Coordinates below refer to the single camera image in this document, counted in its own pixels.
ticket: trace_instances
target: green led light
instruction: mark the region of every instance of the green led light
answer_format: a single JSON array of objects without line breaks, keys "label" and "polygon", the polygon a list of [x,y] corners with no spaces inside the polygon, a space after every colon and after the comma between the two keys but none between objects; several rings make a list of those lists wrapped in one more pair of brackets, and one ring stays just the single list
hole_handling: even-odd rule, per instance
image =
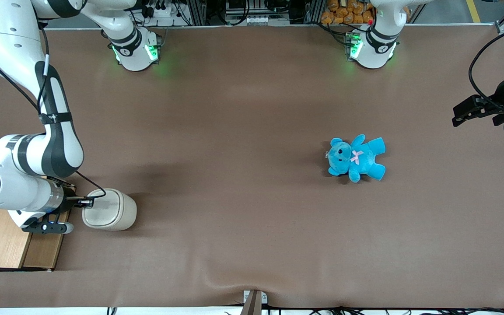
[{"label": "green led light", "polygon": [[359,56],[359,52],[361,52],[361,48],[363,48],[363,41],[358,40],[351,48],[351,58],[357,58]]},{"label": "green led light", "polygon": [[147,50],[147,54],[151,60],[157,59],[157,49],[155,47],[145,45],[145,49]]},{"label": "green led light", "polygon": [[120,62],[120,56],[118,56],[118,52],[116,51],[116,47],[112,46],[112,50],[114,50],[114,54],[116,55],[116,60]]}]

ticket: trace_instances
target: black cable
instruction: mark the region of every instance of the black cable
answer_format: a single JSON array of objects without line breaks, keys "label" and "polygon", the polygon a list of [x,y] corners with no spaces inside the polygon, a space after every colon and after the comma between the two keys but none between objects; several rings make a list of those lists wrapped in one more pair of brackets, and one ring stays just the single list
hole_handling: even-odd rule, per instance
[{"label": "black cable", "polygon": [[[320,22],[316,22],[316,21],[312,21],[312,22],[308,22],[307,24],[315,24],[315,25],[318,25],[320,26],[320,28],[322,28],[322,30],[325,30],[326,32],[334,32],[334,34],[338,34],[338,35],[345,35],[346,33],[345,32],[337,32],[337,31],[332,31],[330,29],[330,27],[326,27],[324,26],[324,24],[320,23]],[[350,28],[353,28],[355,30],[358,30],[358,31],[361,31],[361,32],[366,32],[366,30],[362,30],[360,28],[357,28],[355,26],[352,26],[352,24],[348,24],[348,23],[340,23],[340,25],[343,24],[343,25],[346,25],[346,26],[349,26]]]},{"label": "black cable", "polygon": [[96,188],[100,189],[100,191],[102,191],[102,195],[90,196],[90,198],[96,199],[96,198],[101,198],[101,197],[106,196],[106,190],[104,190],[102,187],[100,187],[97,183],[91,181],[88,177],[86,177],[85,175],[81,174],[81,172],[78,171],[78,170],[76,170],[75,173],[77,173],[77,175],[81,176],[82,178],[84,178],[84,180],[88,181],[93,186],[95,186]]},{"label": "black cable", "polygon": [[336,40],[336,42],[339,42],[340,44],[347,46],[346,42],[342,42],[342,40],[337,38],[336,34],[334,34],[334,31],[332,31],[331,29],[330,29],[330,34],[332,34],[332,37],[334,38],[334,40]]},{"label": "black cable", "polygon": [[478,86],[476,85],[476,83],[474,82],[474,77],[472,76],[472,70],[474,69],[474,64],[476,64],[476,61],[478,61],[478,59],[480,58],[480,56],[482,55],[482,53],[489,47],[491,46],[494,42],[500,40],[501,38],[504,37],[504,33],[503,34],[499,34],[498,36],[496,36],[495,38],[493,38],[492,40],[490,40],[487,44],[485,44],[484,47],[482,47],[478,54],[474,57],[474,60],[472,60],[472,63],[470,64],[470,68],[468,69],[468,77],[470,78],[470,84],[472,84],[472,87],[474,88],[474,90],[476,90],[476,92],[478,92],[478,94],[484,99],[486,100],[488,103],[490,103],[491,105],[495,106],[497,109],[499,110],[502,110],[504,112],[504,106],[500,105],[500,104],[497,104],[496,102],[494,102],[493,100],[491,100],[491,98],[487,97],[483,92],[482,90],[480,90],[480,88],[478,88]]},{"label": "black cable", "polygon": [[[44,44],[45,44],[45,47],[46,47],[46,55],[50,55],[50,45],[48,44],[48,36],[46,36],[46,31],[44,30],[44,28],[40,28],[40,30],[42,31],[42,35],[44,36]],[[42,82],[42,87],[40,88],[40,92],[38,92],[38,98],[36,99],[36,110],[38,111],[38,115],[40,115],[42,112],[41,112],[41,108],[40,108],[40,101],[42,100],[42,92],[44,91],[44,88],[46,87],[46,82],[48,80],[48,76],[47,75],[44,75],[44,82]]]},{"label": "black cable", "polygon": [[182,6],[180,6],[179,0],[175,0],[175,2],[173,2],[173,3],[174,3],[174,6],[176,7],[176,10],[178,10],[178,12],[180,12],[182,20],[184,20],[184,22],[186,22],[186,24],[188,24],[188,26],[192,26],[192,23],[190,23],[190,20],[186,17],[184,10],[182,10]]},{"label": "black cable", "polygon": [[20,92],[20,94],[22,94],[22,96],[24,96],[24,98],[26,98],[26,100],[28,100],[28,102],[32,105],[32,107],[34,107],[34,109],[38,110],[38,107],[36,106],[36,103],[32,100],[32,98],[30,98],[30,96],[28,96],[23,90],[22,88],[20,88],[13,80],[11,80],[11,78],[9,78],[8,75],[6,75],[1,69],[0,69],[0,74],[2,77],[4,77],[14,88],[17,89],[17,91]]},{"label": "black cable", "polygon": [[222,10],[219,10],[220,8],[224,9],[224,7],[222,6],[222,4],[225,2],[225,0],[219,0],[218,3],[217,3],[217,17],[219,18],[219,20],[225,24],[225,25],[229,25],[229,26],[236,26],[238,24],[241,24],[242,22],[244,22],[246,20],[246,18],[248,18],[248,14],[250,14],[250,0],[246,0],[245,4],[244,4],[244,10],[242,11],[242,17],[240,18],[240,20],[234,24],[230,23],[230,22],[227,22],[227,20],[225,20],[222,16],[221,16],[221,12]]},{"label": "black cable", "polygon": [[138,24],[138,23],[139,23],[139,24],[141,24],[141,25],[143,26],[143,24],[144,24],[144,23],[143,23],[140,19],[136,18],[136,16],[133,14],[133,10],[132,10],[132,9],[129,9],[129,12],[130,12],[130,14],[132,15],[133,22],[134,22],[135,24]]},{"label": "black cable", "polygon": [[283,8],[276,8],[276,7],[270,6],[270,0],[264,0],[264,5],[270,11],[273,11],[273,12],[276,12],[276,13],[281,13],[281,12],[288,12],[289,11],[289,8],[291,6],[291,2],[289,1],[287,3],[287,5],[285,7],[283,7]]}]

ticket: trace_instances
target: teddy bear ear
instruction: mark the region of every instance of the teddy bear ear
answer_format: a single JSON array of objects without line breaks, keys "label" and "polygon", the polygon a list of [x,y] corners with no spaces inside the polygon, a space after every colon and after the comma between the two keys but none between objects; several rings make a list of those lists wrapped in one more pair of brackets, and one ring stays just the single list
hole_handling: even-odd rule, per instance
[{"label": "teddy bear ear", "polygon": [[334,175],[334,176],[339,176],[340,174],[333,168],[328,168],[328,173]]},{"label": "teddy bear ear", "polygon": [[330,145],[331,146],[335,146],[336,144],[339,144],[341,142],[343,142],[342,139],[340,139],[340,138],[333,138],[332,141],[330,141]]}]

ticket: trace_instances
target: yellow floor line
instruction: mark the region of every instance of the yellow floor line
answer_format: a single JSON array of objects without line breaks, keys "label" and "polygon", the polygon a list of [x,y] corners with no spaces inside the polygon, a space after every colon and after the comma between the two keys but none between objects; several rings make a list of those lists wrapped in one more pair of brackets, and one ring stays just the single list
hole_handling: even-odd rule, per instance
[{"label": "yellow floor line", "polygon": [[468,10],[470,10],[470,15],[472,16],[472,21],[474,23],[480,23],[480,16],[478,15],[478,10],[476,9],[476,4],[474,0],[466,0],[466,4],[468,4]]}]

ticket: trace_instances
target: teddy bear leg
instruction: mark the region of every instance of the teddy bear leg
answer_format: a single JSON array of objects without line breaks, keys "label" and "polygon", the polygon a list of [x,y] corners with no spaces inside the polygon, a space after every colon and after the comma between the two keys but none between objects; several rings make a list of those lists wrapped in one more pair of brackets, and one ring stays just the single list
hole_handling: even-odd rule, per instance
[{"label": "teddy bear leg", "polygon": [[368,147],[374,155],[383,154],[386,152],[386,146],[384,145],[384,140],[382,138],[376,138],[368,142]]},{"label": "teddy bear leg", "polygon": [[380,181],[384,176],[384,172],[386,172],[386,167],[384,165],[374,163],[368,170],[367,175],[371,178],[376,179],[377,181]]}]

